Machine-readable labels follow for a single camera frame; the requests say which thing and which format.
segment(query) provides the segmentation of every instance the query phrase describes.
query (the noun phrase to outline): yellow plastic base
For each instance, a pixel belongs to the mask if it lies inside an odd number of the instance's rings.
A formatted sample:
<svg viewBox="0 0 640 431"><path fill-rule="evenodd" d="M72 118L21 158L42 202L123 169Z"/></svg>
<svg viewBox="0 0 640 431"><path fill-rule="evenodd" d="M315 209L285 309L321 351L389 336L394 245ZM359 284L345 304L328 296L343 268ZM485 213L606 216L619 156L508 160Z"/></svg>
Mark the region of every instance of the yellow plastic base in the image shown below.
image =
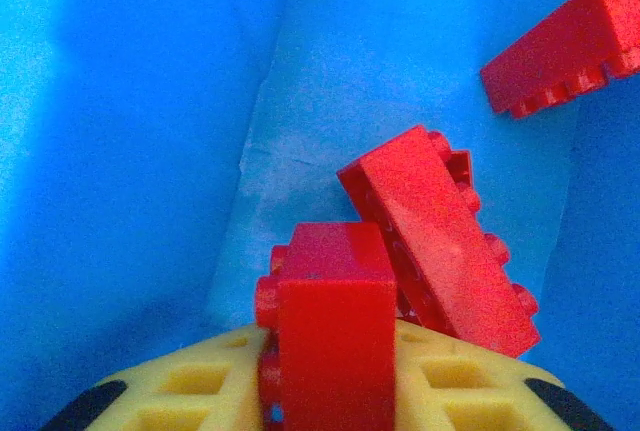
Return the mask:
<svg viewBox="0 0 640 431"><path fill-rule="evenodd" d="M109 376L102 382L121 379L128 389L88 429L261 430L265 338L246 326ZM397 431L569 431L524 384L562 385L548 372L403 321L396 343Z"/></svg>

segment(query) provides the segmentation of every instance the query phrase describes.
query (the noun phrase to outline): blue background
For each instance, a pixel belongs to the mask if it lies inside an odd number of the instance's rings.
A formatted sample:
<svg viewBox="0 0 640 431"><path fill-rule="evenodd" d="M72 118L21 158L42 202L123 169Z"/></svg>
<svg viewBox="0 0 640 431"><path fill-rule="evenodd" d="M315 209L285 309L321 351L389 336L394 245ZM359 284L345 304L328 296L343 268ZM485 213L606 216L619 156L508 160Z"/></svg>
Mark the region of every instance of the blue background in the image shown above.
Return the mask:
<svg viewBox="0 0 640 431"><path fill-rule="evenodd" d="M253 320L335 171L417 123L472 151L480 222L556 373L640 429L640 78L515 122L478 71L564 0L0 0L0 419Z"/></svg>

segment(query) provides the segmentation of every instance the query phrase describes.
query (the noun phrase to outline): toy brick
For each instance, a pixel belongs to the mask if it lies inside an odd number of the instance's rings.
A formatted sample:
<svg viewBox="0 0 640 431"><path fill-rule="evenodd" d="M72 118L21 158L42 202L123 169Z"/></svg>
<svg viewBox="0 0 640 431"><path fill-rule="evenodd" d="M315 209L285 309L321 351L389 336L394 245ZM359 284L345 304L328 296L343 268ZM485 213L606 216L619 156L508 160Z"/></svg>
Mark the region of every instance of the toy brick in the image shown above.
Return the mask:
<svg viewBox="0 0 640 431"><path fill-rule="evenodd" d="M417 126L339 179L362 219L379 224L398 286L423 326L519 356L540 339L531 322L535 299L509 282L501 267L508 250L481 230L473 215L479 198L452 178L442 140Z"/></svg>
<svg viewBox="0 0 640 431"><path fill-rule="evenodd" d="M640 0L568 0L482 68L494 111L516 118L640 70Z"/></svg>
<svg viewBox="0 0 640 431"><path fill-rule="evenodd" d="M278 333L285 430L393 429L396 292L377 225L296 227L256 290L258 325Z"/></svg>

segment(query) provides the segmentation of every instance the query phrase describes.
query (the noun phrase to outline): blue surface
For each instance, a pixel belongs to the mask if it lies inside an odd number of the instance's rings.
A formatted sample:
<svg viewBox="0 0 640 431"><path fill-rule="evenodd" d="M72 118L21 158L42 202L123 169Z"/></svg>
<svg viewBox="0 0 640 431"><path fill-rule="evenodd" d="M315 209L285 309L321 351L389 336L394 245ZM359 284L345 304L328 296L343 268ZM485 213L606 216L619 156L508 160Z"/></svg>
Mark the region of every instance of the blue surface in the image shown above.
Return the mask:
<svg viewBox="0 0 640 431"><path fill-rule="evenodd" d="M4 429L251 321L271 246L356 219L335 171L416 123L472 150L529 359L640 429L640 81L514 122L478 78L562 1L0 0Z"/></svg>

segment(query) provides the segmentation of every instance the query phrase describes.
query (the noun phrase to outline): plastic toy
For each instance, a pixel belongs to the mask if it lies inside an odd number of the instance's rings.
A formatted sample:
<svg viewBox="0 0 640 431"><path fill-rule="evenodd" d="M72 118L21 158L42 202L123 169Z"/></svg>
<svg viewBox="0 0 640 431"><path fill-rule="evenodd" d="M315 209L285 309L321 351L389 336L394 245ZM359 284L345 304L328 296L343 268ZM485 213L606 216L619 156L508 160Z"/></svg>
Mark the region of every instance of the plastic toy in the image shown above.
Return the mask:
<svg viewBox="0 0 640 431"><path fill-rule="evenodd" d="M640 0L568 0L482 68L494 111L516 118L640 70Z"/></svg>
<svg viewBox="0 0 640 431"><path fill-rule="evenodd" d="M256 290L278 341L261 362L267 409L280 398L285 431L391 431L396 283L378 226L300 224L284 254Z"/></svg>
<svg viewBox="0 0 640 431"><path fill-rule="evenodd" d="M502 270L508 249L480 229L470 165L456 161L452 175L446 166L451 157L444 136L417 126L338 176L362 219L382 229L398 286L417 320L516 357L539 340L530 319L537 305ZM406 303L399 304L409 316Z"/></svg>
<svg viewBox="0 0 640 431"><path fill-rule="evenodd" d="M276 429L260 420L257 363L266 336L246 326L116 373L42 430ZM530 364L402 321L395 342L396 431L613 429Z"/></svg>

